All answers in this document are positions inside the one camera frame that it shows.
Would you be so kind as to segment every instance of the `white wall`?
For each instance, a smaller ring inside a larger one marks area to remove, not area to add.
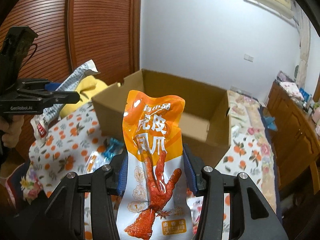
[[[263,101],[278,71],[293,76],[299,62],[294,22],[255,3],[144,0],[141,10],[141,68],[233,85]]]
[[[314,95],[320,73],[320,37],[311,24],[310,54],[308,60],[305,91]]]

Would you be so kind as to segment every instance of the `pink bottle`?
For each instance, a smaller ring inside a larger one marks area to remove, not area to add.
[[[312,116],[312,120],[313,120],[315,123],[317,123],[317,122],[319,121],[319,119],[320,119],[320,107],[318,107],[318,108],[315,110],[315,112],[314,112],[314,114],[313,114],[313,116]]]

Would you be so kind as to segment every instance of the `black cable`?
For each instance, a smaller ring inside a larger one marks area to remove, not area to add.
[[[35,50],[33,51],[33,53],[31,54],[31,56],[27,59],[27,61],[25,63],[23,63],[23,65],[21,66],[21,68],[32,58],[32,56],[36,53],[38,45],[36,43],[32,43],[31,46],[36,46]]]

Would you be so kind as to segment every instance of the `louvered wooden door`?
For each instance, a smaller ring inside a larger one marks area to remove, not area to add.
[[[61,82],[93,59],[98,78],[107,84],[120,81],[133,72],[132,1],[20,0],[0,27],[0,46],[11,26],[27,25],[39,35],[38,49],[20,77]],[[17,145],[25,159],[34,141],[31,118],[25,117]]]

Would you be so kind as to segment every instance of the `orange label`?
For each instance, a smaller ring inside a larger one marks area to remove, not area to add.
[[[160,152],[165,161],[182,155],[181,130],[178,127],[185,101],[178,96],[151,98],[131,90],[122,123],[127,150],[139,161],[149,156],[154,165]]]
[[[184,219],[169,220],[162,222],[162,234],[173,235],[185,233],[187,231],[186,221]]]

